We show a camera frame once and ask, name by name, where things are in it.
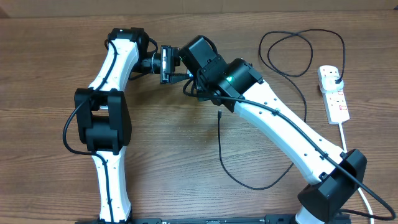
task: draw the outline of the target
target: wood grain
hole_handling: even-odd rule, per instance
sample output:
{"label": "wood grain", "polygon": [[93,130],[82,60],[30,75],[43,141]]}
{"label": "wood grain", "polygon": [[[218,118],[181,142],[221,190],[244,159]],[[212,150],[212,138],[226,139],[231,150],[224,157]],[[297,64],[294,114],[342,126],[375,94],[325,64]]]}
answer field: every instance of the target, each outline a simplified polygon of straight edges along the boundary
{"label": "wood grain", "polygon": [[[299,116],[301,98],[257,57],[270,30],[330,29],[346,42],[346,100],[351,119],[347,145],[368,158],[364,183],[398,208],[398,14],[373,12],[273,12],[177,16],[111,16],[0,20],[0,223],[73,223],[94,219],[100,195],[91,158],[70,154],[62,128],[76,88],[96,76],[113,27],[143,27],[159,45],[183,46],[197,34],[209,37],[227,62],[253,63],[277,95]],[[308,101],[308,123],[340,145],[337,126],[327,123],[316,70],[341,67],[341,43],[321,32],[305,34],[314,46],[310,71],[294,81]],[[264,41],[267,46],[281,35]],[[300,39],[271,52],[282,70],[298,73],[309,60]],[[294,167],[275,187],[252,191],[233,182],[218,161],[217,111],[224,111],[224,163],[237,179],[263,186],[290,164],[254,126],[210,102],[182,95],[182,85],[160,85],[148,75],[127,86],[132,138],[126,153],[127,191],[134,217],[258,217],[295,213],[306,186]],[[79,150],[76,122],[70,144]],[[388,215],[373,199],[374,213]],[[345,205],[365,211],[355,194]],[[355,223],[367,220],[353,216]]]}

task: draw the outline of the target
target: wooden table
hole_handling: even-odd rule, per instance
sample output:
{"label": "wooden table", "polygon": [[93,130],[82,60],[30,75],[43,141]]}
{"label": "wooden table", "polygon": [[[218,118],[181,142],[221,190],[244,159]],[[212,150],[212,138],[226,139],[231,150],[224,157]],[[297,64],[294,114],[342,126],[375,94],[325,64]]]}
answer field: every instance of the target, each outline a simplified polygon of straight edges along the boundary
{"label": "wooden table", "polygon": [[[197,34],[209,37],[227,62],[253,63],[282,101],[303,116],[292,85],[257,56],[271,30],[330,29],[346,42],[344,124],[349,149],[368,159],[364,183],[398,209],[398,12],[275,12],[178,16],[108,16],[0,20],[0,223],[73,223],[100,212],[92,158],[69,153],[62,128],[74,109],[76,88],[86,88],[106,55],[103,41],[113,27],[143,27],[159,45],[183,46]],[[265,40],[265,50],[283,35]],[[294,81],[308,102],[308,124],[336,145],[318,88],[317,68],[341,68],[340,40],[305,34],[314,46],[312,66]],[[310,51],[301,39],[277,45],[271,57],[282,70],[302,71]],[[288,158],[253,125],[211,102],[182,94],[183,83],[160,85],[158,75],[128,84],[132,137],[126,153],[127,191],[135,218],[258,217],[295,213],[306,182],[293,168],[269,190],[248,190],[231,180],[218,160],[217,111],[222,109],[224,163],[251,186],[270,184]],[[78,140],[76,122],[68,141]],[[388,215],[370,200],[373,211]],[[355,194],[345,208],[365,211]],[[355,223],[367,223],[353,216]]]}

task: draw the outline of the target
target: white cord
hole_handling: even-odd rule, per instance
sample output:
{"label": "white cord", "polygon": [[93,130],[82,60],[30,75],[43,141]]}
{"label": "white cord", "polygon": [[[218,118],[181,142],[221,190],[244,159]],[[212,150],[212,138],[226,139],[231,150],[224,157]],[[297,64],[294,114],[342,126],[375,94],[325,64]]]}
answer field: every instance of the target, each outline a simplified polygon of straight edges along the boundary
{"label": "white cord", "polygon": [[[340,129],[341,142],[343,143],[343,151],[345,153],[347,153],[346,139],[344,138],[344,132],[343,132],[342,123],[338,123],[338,127]],[[361,195],[361,197],[363,199],[363,202],[365,203],[366,208],[368,209],[369,214],[373,215],[373,211],[372,211],[371,205],[369,204],[368,200],[366,199],[365,194],[363,194],[362,189],[358,188],[358,192]],[[370,218],[370,222],[371,222],[371,224],[373,224],[374,223],[374,219]]]}

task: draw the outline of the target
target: white power strip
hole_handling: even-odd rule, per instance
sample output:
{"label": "white power strip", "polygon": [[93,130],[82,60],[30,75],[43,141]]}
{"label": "white power strip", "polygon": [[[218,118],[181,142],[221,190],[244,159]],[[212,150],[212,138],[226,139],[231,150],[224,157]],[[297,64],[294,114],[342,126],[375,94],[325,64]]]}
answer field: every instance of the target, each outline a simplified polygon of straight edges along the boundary
{"label": "white power strip", "polygon": [[[340,77],[338,69],[331,65],[324,65],[318,69],[319,84],[322,91],[322,83],[325,80],[336,80]],[[323,101],[325,103],[326,115],[328,116],[329,124],[339,124],[349,120],[347,102],[344,96],[343,89],[336,86],[336,89],[329,87],[328,91],[322,91]]]}
{"label": "white power strip", "polygon": [[[324,65],[318,69],[319,87],[323,95],[323,102],[325,103],[326,115],[328,116],[329,124],[338,124],[341,134],[341,142],[343,143],[343,150],[347,153],[346,140],[343,132],[343,122],[349,120],[348,108],[346,98],[344,96],[344,83],[335,84],[334,80],[340,77],[338,69],[331,65]],[[369,214],[373,215],[372,208],[362,192],[358,189],[363,202],[368,208]],[[374,219],[370,219],[370,224],[374,223]]]}

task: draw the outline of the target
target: power strip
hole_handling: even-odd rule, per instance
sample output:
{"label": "power strip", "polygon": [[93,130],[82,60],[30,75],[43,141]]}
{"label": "power strip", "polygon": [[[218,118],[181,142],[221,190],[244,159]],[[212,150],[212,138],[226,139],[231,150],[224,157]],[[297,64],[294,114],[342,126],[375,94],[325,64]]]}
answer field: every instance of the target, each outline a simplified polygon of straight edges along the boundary
{"label": "power strip", "polygon": [[[336,80],[340,75],[336,67],[324,65],[318,69],[318,77],[322,91],[322,83],[325,83],[325,80]],[[343,89],[329,89],[326,92],[322,91],[322,95],[329,124],[339,124],[349,120],[347,102]]]}

